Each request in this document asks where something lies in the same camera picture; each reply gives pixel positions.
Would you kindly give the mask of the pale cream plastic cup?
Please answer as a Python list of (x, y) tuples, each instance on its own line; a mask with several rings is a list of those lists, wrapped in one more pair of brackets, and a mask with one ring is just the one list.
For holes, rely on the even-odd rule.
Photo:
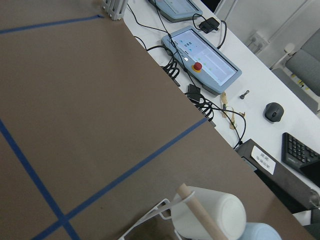
[[(190, 186), (189, 188), (195, 191), (195, 196), (229, 240), (237, 240), (241, 237), (246, 227), (247, 216), (245, 208), (238, 197), (230, 193), (206, 188), (195, 186)], [(185, 238), (211, 239), (191, 212), (172, 223), (175, 230)]]

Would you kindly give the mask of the light blue plastic cup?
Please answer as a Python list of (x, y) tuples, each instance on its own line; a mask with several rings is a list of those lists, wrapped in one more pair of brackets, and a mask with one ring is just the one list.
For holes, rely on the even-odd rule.
[(281, 240), (279, 233), (266, 223), (248, 222), (239, 240)]

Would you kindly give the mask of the brown table mat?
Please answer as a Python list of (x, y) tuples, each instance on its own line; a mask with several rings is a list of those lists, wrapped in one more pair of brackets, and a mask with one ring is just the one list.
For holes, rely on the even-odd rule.
[(115, 240), (185, 183), (312, 236), (125, 23), (91, 0), (0, 3), (0, 237)]

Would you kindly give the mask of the blue teach pendant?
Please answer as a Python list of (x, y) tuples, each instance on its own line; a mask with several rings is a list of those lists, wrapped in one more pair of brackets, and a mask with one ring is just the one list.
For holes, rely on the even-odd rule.
[(181, 67), (198, 80), (202, 87), (218, 96), (242, 71), (193, 26), (165, 35), (161, 43), (170, 49)]
[(149, 0), (159, 13), (171, 23), (192, 20), (203, 11), (192, 0)]

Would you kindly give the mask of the black bolt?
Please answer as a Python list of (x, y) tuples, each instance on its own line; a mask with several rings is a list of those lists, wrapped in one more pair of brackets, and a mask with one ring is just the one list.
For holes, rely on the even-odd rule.
[(243, 99), (245, 98), (245, 96), (246, 96), (249, 92), (250, 92), (249, 90), (246, 90), (245, 93), (243, 93), (243, 94), (241, 94), (241, 95), (239, 96), (239, 98), (240, 98), (241, 100), (243, 100)]

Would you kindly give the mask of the black power adapter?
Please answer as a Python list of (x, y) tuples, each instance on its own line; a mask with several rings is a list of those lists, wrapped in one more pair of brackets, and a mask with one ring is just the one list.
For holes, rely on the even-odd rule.
[(213, 17), (206, 19), (199, 24), (199, 28), (206, 34), (219, 30), (220, 23)]

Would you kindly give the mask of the black computer mouse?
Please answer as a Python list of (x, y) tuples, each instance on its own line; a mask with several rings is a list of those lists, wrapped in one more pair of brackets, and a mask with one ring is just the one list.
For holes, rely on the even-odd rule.
[(263, 116), (270, 123), (277, 123), (281, 121), (284, 113), (285, 110), (279, 103), (270, 102), (265, 106)]

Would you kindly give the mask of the black keyboard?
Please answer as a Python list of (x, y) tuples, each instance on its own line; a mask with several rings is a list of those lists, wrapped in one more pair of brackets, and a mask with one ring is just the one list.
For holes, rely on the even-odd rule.
[(282, 134), (281, 161), (296, 171), (320, 163), (320, 154), (288, 132)]

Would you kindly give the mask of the grey office chair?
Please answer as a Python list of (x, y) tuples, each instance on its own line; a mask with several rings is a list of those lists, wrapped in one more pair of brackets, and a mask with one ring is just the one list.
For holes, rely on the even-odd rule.
[(279, 66), (287, 56), (284, 67), (295, 75), (303, 85), (317, 96), (320, 95), (320, 31), (317, 30), (303, 45), (292, 52), (291, 45), (285, 48), (285, 55), (272, 65), (270, 70), (314, 113), (318, 114), (320, 106), (315, 99), (298, 86)]

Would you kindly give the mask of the black labelled box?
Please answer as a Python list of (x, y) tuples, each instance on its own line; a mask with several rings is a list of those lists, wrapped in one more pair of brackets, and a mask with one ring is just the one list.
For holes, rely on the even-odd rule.
[[(316, 210), (320, 207), (319, 194), (285, 168), (252, 139), (238, 146), (235, 151), (252, 167), (255, 174), (293, 214)], [(263, 166), (262, 157), (274, 162), (274, 170)]]

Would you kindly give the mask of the aluminium frame post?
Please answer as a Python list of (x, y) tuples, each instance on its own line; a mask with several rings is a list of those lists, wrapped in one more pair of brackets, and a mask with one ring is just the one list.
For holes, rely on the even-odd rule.
[(128, 0), (102, 0), (101, 8), (113, 20), (121, 20), (125, 15)]

